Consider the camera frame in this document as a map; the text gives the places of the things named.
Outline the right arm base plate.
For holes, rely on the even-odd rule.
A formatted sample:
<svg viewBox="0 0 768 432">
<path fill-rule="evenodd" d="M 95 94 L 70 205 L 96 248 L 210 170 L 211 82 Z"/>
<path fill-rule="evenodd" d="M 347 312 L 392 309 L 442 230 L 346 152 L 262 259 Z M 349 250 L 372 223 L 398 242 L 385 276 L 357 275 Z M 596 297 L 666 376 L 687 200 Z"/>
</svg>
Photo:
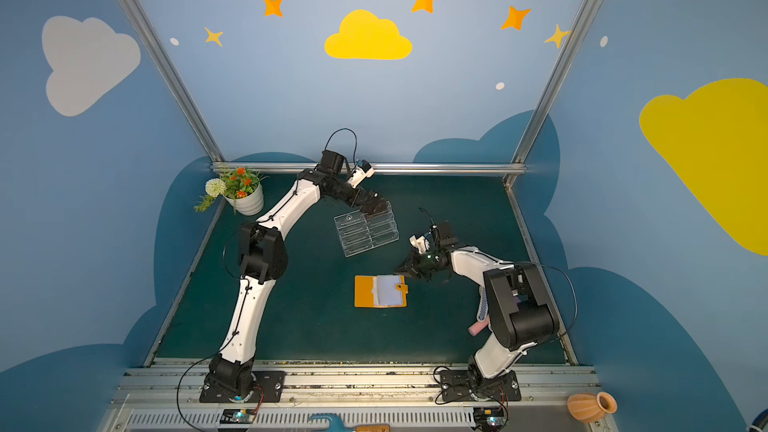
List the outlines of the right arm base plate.
<svg viewBox="0 0 768 432">
<path fill-rule="evenodd" d="M 475 370 L 452 370 L 437 367 L 433 379 L 440 388 L 438 404 L 469 401 L 517 402 L 521 389 L 514 371 L 487 379 Z"/>
</svg>

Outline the yellow leather card holder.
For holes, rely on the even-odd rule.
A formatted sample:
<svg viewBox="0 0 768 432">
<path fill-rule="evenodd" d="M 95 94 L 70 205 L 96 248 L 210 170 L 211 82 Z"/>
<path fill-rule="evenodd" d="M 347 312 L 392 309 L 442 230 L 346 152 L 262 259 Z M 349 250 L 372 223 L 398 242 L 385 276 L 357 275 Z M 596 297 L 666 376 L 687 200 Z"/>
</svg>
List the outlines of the yellow leather card holder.
<svg viewBox="0 0 768 432">
<path fill-rule="evenodd" d="M 356 308 L 403 308 L 408 286 L 403 275 L 358 275 L 354 280 Z"/>
</svg>

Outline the clear plastic organizer tray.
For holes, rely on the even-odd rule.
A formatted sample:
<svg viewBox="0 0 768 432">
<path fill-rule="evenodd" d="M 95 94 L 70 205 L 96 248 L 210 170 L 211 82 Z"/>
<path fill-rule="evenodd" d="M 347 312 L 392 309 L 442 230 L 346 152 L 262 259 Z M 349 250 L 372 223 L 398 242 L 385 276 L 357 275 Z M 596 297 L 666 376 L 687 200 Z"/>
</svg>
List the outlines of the clear plastic organizer tray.
<svg viewBox="0 0 768 432">
<path fill-rule="evenodd" d="M 391 204 L 387 201 L 385 205 L 385 209 L 378 214 L 353 211 L 334 218 L 345 257 L 359 255 L 399 239 Z"/>
</svg>

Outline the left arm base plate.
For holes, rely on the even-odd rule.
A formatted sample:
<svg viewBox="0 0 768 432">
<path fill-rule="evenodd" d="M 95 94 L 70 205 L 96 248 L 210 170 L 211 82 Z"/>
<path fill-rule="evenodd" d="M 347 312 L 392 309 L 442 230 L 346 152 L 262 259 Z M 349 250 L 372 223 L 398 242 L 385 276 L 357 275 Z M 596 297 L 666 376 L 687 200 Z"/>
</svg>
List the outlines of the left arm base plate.
<svg viewBox="0 0 768 432">
<path fill-rule="evenodd" d="M 234 375 L 209 372 L 199 396 L 201 403 L 276 403 L 282 396 L 283 371 L 244 370 Z"/>
</svg>

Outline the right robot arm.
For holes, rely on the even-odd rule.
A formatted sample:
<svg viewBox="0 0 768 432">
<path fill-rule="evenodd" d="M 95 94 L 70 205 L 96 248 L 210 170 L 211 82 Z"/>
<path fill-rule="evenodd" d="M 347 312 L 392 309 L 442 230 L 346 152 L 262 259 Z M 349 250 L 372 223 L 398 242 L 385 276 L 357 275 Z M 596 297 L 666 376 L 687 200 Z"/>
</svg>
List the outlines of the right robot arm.
<svg viewBox="0 0 768 432">
<path fill-rule="evenodd" d="M 486 385 L 504 377 L 520 357 L 560 332 L 559 315 L 535 264 L 461 246 L 447 222 L 431 225 L 409 242 L 411 251 L 398 268 L 400 274 L 429 280 L 448 270 L 471 280 L 484 294 L 490 336 L 469 362 L 471 382 Z"/>
</svg>

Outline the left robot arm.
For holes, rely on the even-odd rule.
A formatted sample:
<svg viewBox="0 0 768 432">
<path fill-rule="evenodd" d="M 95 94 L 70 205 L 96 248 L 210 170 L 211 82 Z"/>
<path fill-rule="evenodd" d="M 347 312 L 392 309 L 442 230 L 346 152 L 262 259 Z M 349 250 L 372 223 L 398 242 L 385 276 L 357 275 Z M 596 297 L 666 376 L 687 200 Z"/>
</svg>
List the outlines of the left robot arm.
<svg viewBox="0 0 768 432">
<path fill-rule="evenodd" d="M 253 363 L 257 335 L 269 295 L 288 266 L 285 239 L 299 219 L 320 199 L 332 198 L 375 215 L 387 201 L 361 183 L 372 177 L 367 161 L 350 167 L 346 158 L 324 150 L 321 160 L 297 175 L 289 191 L 253 225 L 238 232 L 240 285 L 227 336 L 209 363 L 200 400 L 205 403 L 244 403 L 256 390 Z"/>
</svg>

